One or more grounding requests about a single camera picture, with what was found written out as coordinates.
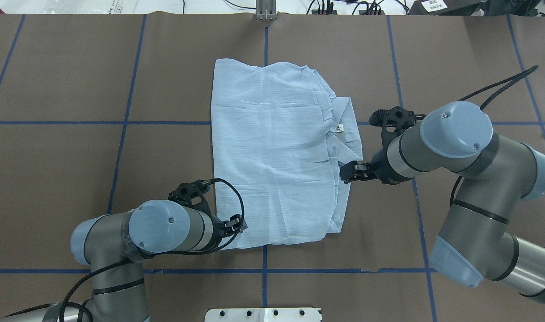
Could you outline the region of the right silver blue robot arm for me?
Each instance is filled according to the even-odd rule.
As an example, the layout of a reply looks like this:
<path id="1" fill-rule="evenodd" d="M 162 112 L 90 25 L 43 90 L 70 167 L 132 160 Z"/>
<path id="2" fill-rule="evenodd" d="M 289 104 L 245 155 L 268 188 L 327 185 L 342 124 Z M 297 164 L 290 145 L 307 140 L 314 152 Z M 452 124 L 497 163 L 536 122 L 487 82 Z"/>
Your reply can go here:
<path id="1" fill-rule="evenodd" d="M 396 106 L 377 110 L 381 149 L 370 162 L 348 161 L 340 178 L 398 185 L 436 169 L 457 174 L 460 188 L 428 262 L 466 287 L 491 280 L 545 304 L 545 247 L 507 232 L 522 200 L 545 193 L 545 154 L 500 135 L 480 106 L 456 101 L 427 115 Z"/>

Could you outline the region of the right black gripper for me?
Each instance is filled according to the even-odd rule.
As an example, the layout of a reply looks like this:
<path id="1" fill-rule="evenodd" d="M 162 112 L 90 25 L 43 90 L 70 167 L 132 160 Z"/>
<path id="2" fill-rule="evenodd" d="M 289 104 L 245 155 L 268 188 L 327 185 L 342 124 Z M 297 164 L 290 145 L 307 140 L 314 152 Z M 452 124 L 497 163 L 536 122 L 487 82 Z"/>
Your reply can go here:
<path id="1" fill-rule="evenodd" d="M 372 181 L 378 179 L 383 184 L 389 184 L 389 164 L 387 153 L 381 149 L 374 154 L 371 161 L 362 163 L 351 161 L 340 166 L 340 180 L 344 183 L 352 181 Z"/>

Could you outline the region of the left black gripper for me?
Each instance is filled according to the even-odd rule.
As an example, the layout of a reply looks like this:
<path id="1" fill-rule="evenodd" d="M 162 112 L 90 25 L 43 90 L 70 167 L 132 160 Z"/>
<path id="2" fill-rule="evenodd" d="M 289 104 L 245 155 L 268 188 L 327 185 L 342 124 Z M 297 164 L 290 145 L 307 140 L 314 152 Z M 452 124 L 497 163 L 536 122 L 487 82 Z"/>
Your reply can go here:
<path id="1" fill-rule="evenodd" d="M 213 228 L 210 245 L 219 245 L 224 238 L 241 234 L 248 228 L 242 214 L 235 214 L 225 221 L 213 215 L 210 216 L 210 219 Z"/>

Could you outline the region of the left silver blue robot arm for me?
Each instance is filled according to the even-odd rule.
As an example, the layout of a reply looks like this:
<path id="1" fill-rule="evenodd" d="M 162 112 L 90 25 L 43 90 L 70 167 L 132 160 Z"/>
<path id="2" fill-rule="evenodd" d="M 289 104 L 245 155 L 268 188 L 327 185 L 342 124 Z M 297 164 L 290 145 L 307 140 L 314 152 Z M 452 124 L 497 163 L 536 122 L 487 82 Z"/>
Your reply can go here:
<path id="1" fill-rule="evenodd" d="M 91 272 L 58 302 L 33 306 L 3 322 L 148 322 L 142 263 L 159 255 L 203 255 L 246 229 L 244 213 L 220 220 L 171 200 L 149 200 L 119 214 L 79 224 L 71 237 L 76 261 Z"/>

